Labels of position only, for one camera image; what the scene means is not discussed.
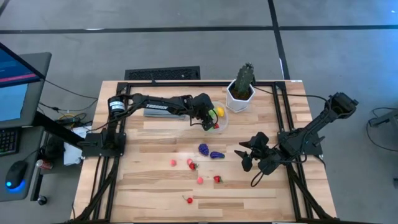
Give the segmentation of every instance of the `potted cactus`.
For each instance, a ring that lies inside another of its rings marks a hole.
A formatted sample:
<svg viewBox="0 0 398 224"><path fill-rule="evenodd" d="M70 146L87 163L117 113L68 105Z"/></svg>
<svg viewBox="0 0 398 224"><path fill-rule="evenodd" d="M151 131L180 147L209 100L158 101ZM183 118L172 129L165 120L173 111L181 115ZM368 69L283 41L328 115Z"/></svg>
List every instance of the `potted cactus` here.
<svg viewBox="0 0 398 224"><path fill-rule="evenodd" d="M238 76L227 87L226 106L233 112L245 110L255 94L251 83L255 83L254 68L246 63L239 69Z"/></svg>

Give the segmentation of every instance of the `purple toy eggplant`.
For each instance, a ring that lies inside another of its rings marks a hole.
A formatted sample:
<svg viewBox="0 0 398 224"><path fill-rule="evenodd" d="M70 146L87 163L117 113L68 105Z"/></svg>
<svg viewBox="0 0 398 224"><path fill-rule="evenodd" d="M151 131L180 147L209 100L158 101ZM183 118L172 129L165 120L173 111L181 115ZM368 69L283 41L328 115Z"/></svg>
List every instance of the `purple toy eggplant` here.
<svg viewBox="0 0 398 224"><path fill-rule="evenodd" d="M212 159L224 159L225 155L220 153L220 152L211 152L210 153L210 158L212 158Z"/></svg>
<svg viewBox="0 0 398 224"><path fill-rule="evenodd" d="M204 156L209 155L209 147L207 147L206 144L200 144L198 148L199 152L202 153Z"/></svg>

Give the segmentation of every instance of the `wooden tabletop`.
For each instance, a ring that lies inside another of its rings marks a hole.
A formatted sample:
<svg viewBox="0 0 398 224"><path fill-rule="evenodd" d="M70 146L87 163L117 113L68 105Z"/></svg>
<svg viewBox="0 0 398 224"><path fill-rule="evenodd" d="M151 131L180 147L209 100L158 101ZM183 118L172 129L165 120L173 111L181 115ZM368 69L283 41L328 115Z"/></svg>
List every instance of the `wooden tabletop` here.
<svg viewBox="0 0 398 224"><path fill-rule="evenodd" d="M95 112L93 127L104 124L108 117L107 99L115 95L117 81L103 82ZM286 81L287 93L305 94L302 82ZM270 87L261 87L272 91ZM207 93L212 101L225 104L226 87L134 87L133 93L172 97L196 96ZM279 98L285 118L283 99ZM312 120L305 97L290 96L290 108L296 128ZM238 142L248 141L258 131L270 139L269 146L277 143L279 127L272 95L261 91L249 108L238 114L228 111L229 125L220 134L209 134L189 121L143 117L144 110L136 111L126 122L126 151L120 160L118 180L113 201L112 222L271 222L294 221L286 168L279 166L271 175L264 176L259 185L250 187L250 181L259 172L253 165L250 172L241 167L241 158L233 151L245 151ZM198 152L198 145L207 143L211 151L225 153L221 160L212 160ZM192 171L187 159L197 163ZM172 167L170 160L177 165ZM75 197L76 215L90 201L97 158L84 161ZM323 164L313 156L303 165L309 191L331 216L336 216ZM217 184L213 176L220 175ZM204 183L197 184L202 177ZM302 216L305 216L302 195L298 197ZM188 204L184 199L191 197ZM104 217L106 199L101 205Z"/></svg>

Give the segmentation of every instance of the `keyboard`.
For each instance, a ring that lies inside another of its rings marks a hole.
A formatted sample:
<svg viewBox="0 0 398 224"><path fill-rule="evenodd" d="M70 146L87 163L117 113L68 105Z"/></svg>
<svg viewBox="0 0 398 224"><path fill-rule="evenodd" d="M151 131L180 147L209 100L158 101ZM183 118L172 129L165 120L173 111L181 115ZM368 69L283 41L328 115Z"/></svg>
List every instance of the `keyboard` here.
<svg viewBox="0 0 398 224"><path fill-rule="evenodd" d="M126 70L125 80L199 80L199 66Z"/></svg>
<svg viewBox="0 0 398 224"><path fill-rule="evenodd" d="M18 152L20 133L20 128L0 130L0 156L6 156Z"/></svg>

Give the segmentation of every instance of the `white pot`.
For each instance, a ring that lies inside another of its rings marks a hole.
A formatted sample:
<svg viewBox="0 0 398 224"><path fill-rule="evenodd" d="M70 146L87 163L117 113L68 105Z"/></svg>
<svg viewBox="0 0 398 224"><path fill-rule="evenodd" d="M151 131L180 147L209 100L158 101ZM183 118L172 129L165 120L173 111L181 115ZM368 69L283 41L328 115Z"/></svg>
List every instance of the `white pot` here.
<svg viewBox="0 0 398 224"><path fill-rule="evenodd" d="M247 99L247 100L237 100L237 99L235 99L235 98L232 96L231 92L229 91L229 89L231 88L231 86L233 85L233 83L234 83L235 81L236 81L236 80L233 80L233 81L229 84L229 86L227 87L227 89L226 89L226 107L227 107L228 109L230 109L232 112L238 113L238 112L240 112L240 111L245 110L245 109L249 106L249 103L250 103L251 99L253 99L253 96L254 96L254 94L255 94L256 92L254 91L253 86L250 85L251 96L250 96L249 99Z"/></svg>

